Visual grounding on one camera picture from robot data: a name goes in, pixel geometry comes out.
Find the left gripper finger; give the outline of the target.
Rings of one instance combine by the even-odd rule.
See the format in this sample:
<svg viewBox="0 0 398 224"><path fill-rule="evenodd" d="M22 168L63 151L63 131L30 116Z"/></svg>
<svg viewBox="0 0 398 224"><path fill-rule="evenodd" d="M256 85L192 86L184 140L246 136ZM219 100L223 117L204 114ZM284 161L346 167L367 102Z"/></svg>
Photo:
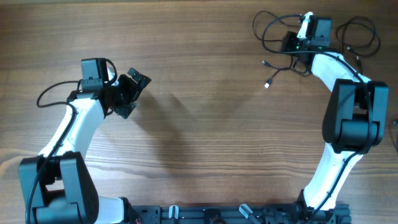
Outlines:
<svg viewBox="0 0 398 224"><path fill-rule="evenodd" d="M151 78L143 75L134 68L130 68L127 74L130 75L132 79L137 83L137 90L139 92L141 92L152 81Z"/></svg>
<svg viewBox="0 0 398 224"><path fill-rule="evenodd" d="M116 106L113 111L121 116L123 119L128 119L129 115L132 113L134 108L137 106L135 102L130 102L128 105Z"/></svg>

